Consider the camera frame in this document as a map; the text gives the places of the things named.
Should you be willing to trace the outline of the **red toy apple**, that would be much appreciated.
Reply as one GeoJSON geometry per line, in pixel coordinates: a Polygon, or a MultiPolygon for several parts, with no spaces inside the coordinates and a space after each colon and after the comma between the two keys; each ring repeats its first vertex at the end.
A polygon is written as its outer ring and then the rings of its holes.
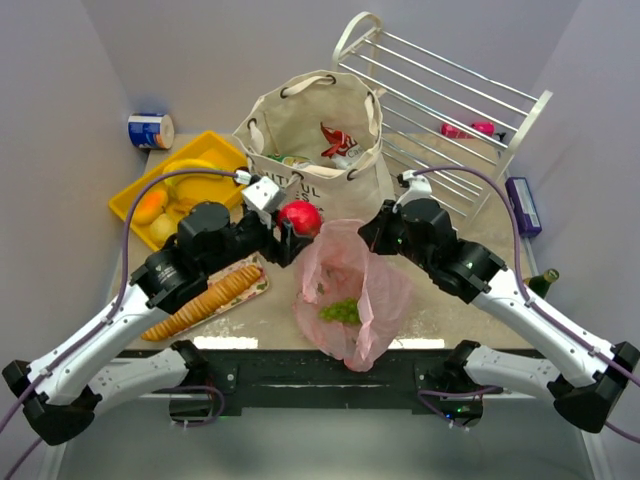
{"type": "Polygon", "coordinates": [[[277,225],[281,227],[285,221],[292,225],[297,234],[310,237],[319,233],[323,223],[317,208],[303,200],[293,201],[279,211],[277,225]]]}

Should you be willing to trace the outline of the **yellow toy lemon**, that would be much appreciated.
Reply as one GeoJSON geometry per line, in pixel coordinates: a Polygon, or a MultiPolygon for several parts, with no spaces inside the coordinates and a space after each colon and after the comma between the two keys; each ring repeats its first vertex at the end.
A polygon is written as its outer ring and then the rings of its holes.
{"type": "Polygon", "coordinates": [[[162,247],[176,231],[177,223],[166,213],[159,215],[149,225],[149,237],[159,247],[162,247]]]}

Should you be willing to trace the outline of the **orange toy mango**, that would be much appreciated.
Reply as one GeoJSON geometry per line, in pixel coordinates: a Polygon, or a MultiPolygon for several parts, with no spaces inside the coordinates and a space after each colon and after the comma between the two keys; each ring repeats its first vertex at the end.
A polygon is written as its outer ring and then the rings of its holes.
{"type": "Polygon", "coordinates": [[[150,225],[164,213],[168,203],[169,195],[164,189],[146,193],[134,210],[132,222],[136,225],[150,225]]]}

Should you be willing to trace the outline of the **pink plastic bag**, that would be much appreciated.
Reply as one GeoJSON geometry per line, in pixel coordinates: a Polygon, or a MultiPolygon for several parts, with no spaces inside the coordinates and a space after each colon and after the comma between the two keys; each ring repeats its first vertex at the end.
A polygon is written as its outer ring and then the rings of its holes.
{"type": "Polygon", "coordinates": [[[298,292],[293,311],[302,334],[323,353],[355,372],[370,370],[406,319],[412,282],[384,257],[369,251],[359,220],[325,223],[295,262],[298,292]],[[358,300],[361,323],[325,322],[322,308],[358,300]]]}

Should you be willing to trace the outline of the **green toy grapes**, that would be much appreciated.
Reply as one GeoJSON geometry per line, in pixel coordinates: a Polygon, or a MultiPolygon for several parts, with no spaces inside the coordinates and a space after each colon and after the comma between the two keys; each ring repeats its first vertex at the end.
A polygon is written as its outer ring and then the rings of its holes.
{"type": "Polygon", "coordinates": [[[358,310],[358,300],[347,298],[345,300],[332,303],[319,312],[320,318],[329,322],[338,322],[344,325],[355,326],[361,323],[358,310]]]}

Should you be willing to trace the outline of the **yellow toy banana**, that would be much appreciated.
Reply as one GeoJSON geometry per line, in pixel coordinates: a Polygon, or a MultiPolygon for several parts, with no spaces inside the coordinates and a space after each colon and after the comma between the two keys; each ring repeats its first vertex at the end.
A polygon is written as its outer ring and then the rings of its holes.
{"type": "Polygon", "coordinates": [[[195,173],[174,175],[165,178],[159,185],[159,189],[164,190],[171,200],[225,202],[237,191],[232,178],[212,174],[213,170],[221,170],[221,167],[202,159],[174,161],[164,167],[162,174],[183,170],[195,170],[195,173]]]}

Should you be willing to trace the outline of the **red white snack packet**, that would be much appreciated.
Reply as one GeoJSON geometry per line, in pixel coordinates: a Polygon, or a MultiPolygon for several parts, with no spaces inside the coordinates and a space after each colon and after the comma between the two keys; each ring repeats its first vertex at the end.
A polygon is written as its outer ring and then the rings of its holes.
{"type": "Polygon", "coordinates": [[[354,167],[365,153],[365,149],[349,134],[320,124],[321,133],[328,148],[321,153],[322,165],[339,170],[354,167]]]}

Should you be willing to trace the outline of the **green chips bag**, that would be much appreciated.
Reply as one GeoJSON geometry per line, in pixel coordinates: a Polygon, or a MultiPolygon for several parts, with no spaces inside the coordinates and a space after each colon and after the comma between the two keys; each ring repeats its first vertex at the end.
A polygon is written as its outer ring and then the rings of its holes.
{"type": "Polygon", "coordinates": [[[305,170],[315,166],[315,163],[304,156],[269,154],[267,158],[295,170],[305,170]]]}

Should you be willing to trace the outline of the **beige canvas tote bag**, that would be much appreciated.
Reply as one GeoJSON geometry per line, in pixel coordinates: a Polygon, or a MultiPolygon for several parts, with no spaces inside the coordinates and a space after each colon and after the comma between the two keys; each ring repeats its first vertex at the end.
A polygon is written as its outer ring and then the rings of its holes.
{"type": "Polygon", "coordinates": [[[373,91],[357,76],[319,70],[291,79],[258,98],[234,138],[251,172],[270,177],[289,200],[304,200],[326,221],[375,217],[394,187],[382,154],[382,113],[373,91]],[[349,170],[322,165],[328,142],[320,124],[351,135],[365,153],[349,170]],[[269,154],[298,155],[315,166],[279,164],[269,154]]]}

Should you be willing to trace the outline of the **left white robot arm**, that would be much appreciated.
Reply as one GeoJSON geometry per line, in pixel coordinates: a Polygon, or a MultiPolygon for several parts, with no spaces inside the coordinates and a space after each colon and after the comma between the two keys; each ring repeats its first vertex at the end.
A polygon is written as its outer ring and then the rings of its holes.
{"type": "Polygon", "coordinates": [[[116,298],[71,338],[37,360],[14,360],[3,369],[31,428],[46,444],[60,445],[102,410],[188,381],[202,384],[207,361],[186,340],[121,374],[107,365],[135,337],[204,293],[211,275],[254,253],[286,267],[321,225],[317,209],[304,201],[272,213],[246,208],[237,223],[220,203],[195,206],[165,245],[127,277],[116,298]]]}

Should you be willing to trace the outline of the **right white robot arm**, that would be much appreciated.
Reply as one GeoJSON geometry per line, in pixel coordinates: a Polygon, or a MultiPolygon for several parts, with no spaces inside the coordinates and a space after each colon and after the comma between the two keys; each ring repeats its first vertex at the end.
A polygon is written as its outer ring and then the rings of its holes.
{"type": "Polygon", "coordinates": [[[465,340],[444,362],[450,385],[533,396],[551,402],[573,426],[602,431],[639,362],[636,347],[581,329],[522,285],[491,250],[458,238],[449,214],[432,199],[404,206],[387,200],[358,233],[372,252],[407,258],[441,291],[502,321],[541,355],[508,354],[465,340]]]}

